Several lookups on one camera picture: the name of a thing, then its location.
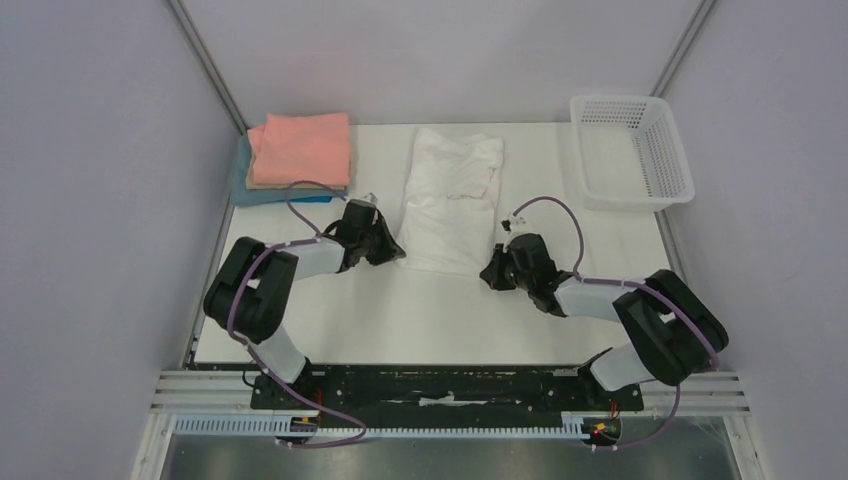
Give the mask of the white t shirt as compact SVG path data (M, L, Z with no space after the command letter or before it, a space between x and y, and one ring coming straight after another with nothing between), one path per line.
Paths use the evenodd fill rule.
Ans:
M412 149L397 240L403 268L475 276L494 245L504 140L420 128Z

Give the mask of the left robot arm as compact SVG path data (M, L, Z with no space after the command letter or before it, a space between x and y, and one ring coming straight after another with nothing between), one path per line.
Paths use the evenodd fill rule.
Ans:
M238 238L208 287L202 309L277 381L276 396L290 408L301 408L311 401L314 383L303 374L307 356L283 326L294 284L344 273L362 260L379 266L405 257L376 204L349 200L342 216L311 238L273 245Z

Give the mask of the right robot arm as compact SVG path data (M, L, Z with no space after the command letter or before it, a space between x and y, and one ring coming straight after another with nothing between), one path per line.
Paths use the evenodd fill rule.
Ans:
M658 381L678 386L714 369L729 336L715 315L673 271L641 281L589 278L556 267L536 233L498 243L480 279L495 291L520 289L534 306L557 317L619 323L628 343L601 352L581 367L580 400L602 408L625 386Z

